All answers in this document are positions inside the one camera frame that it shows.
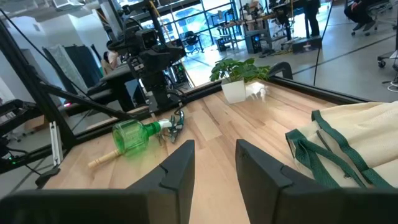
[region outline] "green glass bottle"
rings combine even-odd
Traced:
[[[163,128],[171,126],[171,122],[167,119],[151,124],[142,124],[140,121],[130,120],[113,126],[112,135],[120,154],[125,154],[146,149],[149,137],[159,133]]]

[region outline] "wooden table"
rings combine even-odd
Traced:
[[[189,103],[184,108],[185,127],[178,141],[160,145],[152,137],[149,148],[135,158],[120,157],[89,170],[87,163],[115,150],[112,136],[107,134],[76,146],[60,165],[61,172],[45,188],[124,189],[187,139],[194,139],[196,179],[190,223],[249,223],[236,177],[236,140],[245,139],[294,168],[284,134],[311,122],[312,110],[333,104],[271,83],[254,82],[246,89],[248,100],[242,103],[229,105],[222,91]],[[170,118],[172,112],[158,119]]]

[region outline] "black chair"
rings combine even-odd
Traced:
[[[188,46],[193,46],[193,49],[190,50],[188,53],[193,54],[195,51],[199,51],[197,47],[197,43],[199,42],[199,36],[194,34],[193,31],[188,31],[185,33],[185,41]]]

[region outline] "green leaves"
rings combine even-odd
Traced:
[[[239,62],[231,58],[224,58],[216,62],[216,65],[211,70],[210,80],[212,82],[220,78],[227,78],[229,82],[236,82],[242,79],[245,82],[250,82],[256,78],[267,80],[268,72],[271,67],[256,67],[254,61],[254,58],[249,58],[244,62]]]
[[[252,65],[252,64],[254,64],[254,58],[249,58],[249,59],[247,59],[246,61],[244,61],[244,63],[245,63],[245,64]]]

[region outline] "white flower pot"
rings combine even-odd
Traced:
[[[224,79],[221,82],[221,87],[228,103],[239,103],[246,100],[246,87],[243,80],[230,83]]]

